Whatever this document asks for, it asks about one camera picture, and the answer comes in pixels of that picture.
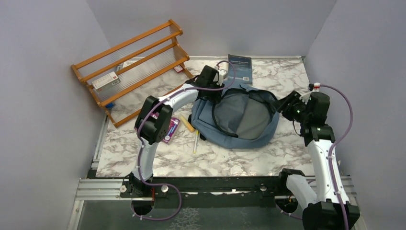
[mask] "marble tabletop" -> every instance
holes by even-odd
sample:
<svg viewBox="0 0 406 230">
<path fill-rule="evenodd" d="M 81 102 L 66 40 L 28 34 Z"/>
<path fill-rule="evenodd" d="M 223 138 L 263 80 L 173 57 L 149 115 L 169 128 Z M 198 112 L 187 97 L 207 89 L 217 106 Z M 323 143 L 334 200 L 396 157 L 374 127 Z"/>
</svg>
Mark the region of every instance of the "marble tabletop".
<svg viewBox="0 0 406 230">
<path fill-rule="evenodd" d="M 195 76 L 205 65 L 215 66 L 219 60 L 190 60 L 187 69 Z M 253 87 L 271 91 L 277 98 L 291 91 L 307 91 L 309 80 L 301 59 L 253 59 Z M 150 92 L 161 86 L 152 85 Z M 188 117 L 192 104 L 176 111 L 173 116 Z M 109 122 L 97 177 L 126 176 L 135 166 L 139 140 L 134 130 L 135 119 L 119 128 Z M 302 170 L 314 175 L 310 155 L 292 122 L 282 116 L 270 143 L 260 149 L 224 149 L 199 140 L 193 154 L 195 133 L 181 125 L 172 142 L 160 143 L 154 160 L 154 176 L 264 176 L 278 175 L 282 168 Z"/>
</svg>

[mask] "blue backpack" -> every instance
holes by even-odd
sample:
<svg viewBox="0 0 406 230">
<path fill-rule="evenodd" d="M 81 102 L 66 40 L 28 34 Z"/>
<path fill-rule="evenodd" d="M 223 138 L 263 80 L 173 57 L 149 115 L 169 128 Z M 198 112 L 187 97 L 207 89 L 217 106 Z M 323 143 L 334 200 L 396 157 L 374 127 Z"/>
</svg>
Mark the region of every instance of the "blue backpack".
<svg viewBox="0 0 406 230">
<path fill-rule="evenodd" d="M 279 113 L 271 103 L 276 100 L 269 91 L 235 82 L 218 103 L 195 101 L 190 120 L 201 138 L 223 148 L 260 148 L 275 134 Z"/>
</svg>

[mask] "blue book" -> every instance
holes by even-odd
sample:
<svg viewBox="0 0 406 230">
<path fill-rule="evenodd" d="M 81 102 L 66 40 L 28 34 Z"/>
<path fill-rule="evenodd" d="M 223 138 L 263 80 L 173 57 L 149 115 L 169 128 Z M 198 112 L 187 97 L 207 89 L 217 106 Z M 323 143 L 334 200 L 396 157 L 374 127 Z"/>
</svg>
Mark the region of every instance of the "blue book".
<svg viewBox="0 0 406 230">
<path fill-rule="evenodd" d="M 228 55 L 228 61 L 236 68 L 236 82 L 252 85 L 252 62 L 250 57 Z M 228 80 L 234 77 L 233 68 L 228 65 Z"/>
</svg>

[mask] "yellow tube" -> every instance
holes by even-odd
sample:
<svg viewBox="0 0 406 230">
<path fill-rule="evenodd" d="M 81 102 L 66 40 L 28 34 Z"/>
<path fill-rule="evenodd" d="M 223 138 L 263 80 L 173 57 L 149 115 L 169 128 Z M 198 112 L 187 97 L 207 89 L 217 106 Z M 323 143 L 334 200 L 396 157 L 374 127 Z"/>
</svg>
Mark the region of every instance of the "yellow tube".
<svg viewBox="0 0 406 230">
<path fill-rule="evenodd" d="M 194 132 L 193 126 L 188 122 L 188 120 L 184 116 L 180 115 L 180 120 L 188 128 L 190 132 Z"/>
</svg>

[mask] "pack of pens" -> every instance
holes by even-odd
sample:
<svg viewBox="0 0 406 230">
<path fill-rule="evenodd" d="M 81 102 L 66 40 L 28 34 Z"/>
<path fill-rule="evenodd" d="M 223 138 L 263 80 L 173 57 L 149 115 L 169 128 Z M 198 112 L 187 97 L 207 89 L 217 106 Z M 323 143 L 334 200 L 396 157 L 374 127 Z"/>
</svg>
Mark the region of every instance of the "pack of pens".
<svg viewBox="0 0 406 230">
<path fill-rule="evenodd" d="M 157 118 L 156 114 L 151 114 L 151 116 L 153 118 Z M 172 139 L 174 139 L 176 130 L 178 130 L 180 124 L 180 120 L 177 119 L 176 117 L 171 117 L 170 118 L 170 124 L 169 124 L 169 131 L 168 134 L 164 137 L 164 139 L 162 140 L 162 142 L 166 143 L 166 144 L 170 144 L 170 142 L 172 141 Z"/>
</svg>

